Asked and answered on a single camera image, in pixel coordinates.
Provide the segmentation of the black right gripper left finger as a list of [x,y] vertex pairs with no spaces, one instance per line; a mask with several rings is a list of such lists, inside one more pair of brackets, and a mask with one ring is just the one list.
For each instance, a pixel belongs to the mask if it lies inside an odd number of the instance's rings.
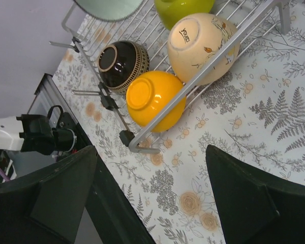
[[0,184],[0,243],[74,243],[96,164],[87,146]]

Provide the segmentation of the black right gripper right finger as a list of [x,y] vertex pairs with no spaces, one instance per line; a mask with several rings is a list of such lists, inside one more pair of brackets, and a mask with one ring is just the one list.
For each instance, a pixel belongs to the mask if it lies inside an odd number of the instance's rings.
[[226,243],[305,243],[305,186],[213,145],[206,165]]

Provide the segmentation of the pale green white bowl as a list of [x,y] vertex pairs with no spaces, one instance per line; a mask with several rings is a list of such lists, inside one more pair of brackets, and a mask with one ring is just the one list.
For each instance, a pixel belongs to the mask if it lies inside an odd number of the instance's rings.
[[141,0],[74,0],[88,15],[103,21],[121,21],[130,17],[143,4]]

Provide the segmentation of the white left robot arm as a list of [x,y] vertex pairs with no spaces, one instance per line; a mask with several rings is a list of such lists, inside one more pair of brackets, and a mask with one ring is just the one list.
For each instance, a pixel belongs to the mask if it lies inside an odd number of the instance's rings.
[[0,118],[0,149],[36,151],[50,155],[54,151],[70,152],[77,142],[74,130],[63,124],[62,106],[52,106],[46,116],[22,114]]

